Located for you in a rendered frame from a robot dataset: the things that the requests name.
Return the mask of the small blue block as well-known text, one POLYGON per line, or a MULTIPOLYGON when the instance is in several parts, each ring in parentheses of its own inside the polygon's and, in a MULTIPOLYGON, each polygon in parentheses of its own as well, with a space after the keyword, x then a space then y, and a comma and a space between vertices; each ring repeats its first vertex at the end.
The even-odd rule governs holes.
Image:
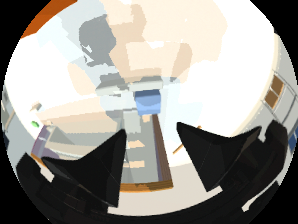
POLYGON ((160 89, 136 91, 134 101, 136 101, 138 116, 160 115, 161 113, 160 89))

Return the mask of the tan wooden stick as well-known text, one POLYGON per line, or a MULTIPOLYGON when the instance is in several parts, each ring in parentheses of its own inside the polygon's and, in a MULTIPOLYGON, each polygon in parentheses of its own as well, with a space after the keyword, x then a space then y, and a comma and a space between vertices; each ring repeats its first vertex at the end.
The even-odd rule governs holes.
MULTIPOLYGON (((202 127, 202 125, 198 125, 197 128, 201 128, 201 127, 202 127)), ((174 155, 174 153, 180 151, 180 149, 181 149, 182 147, 184 147, 184 144, 180 144, 180 145, 178 145, 178 147, 176 148, 176 151, 173 152, 173 155, 174 155)))

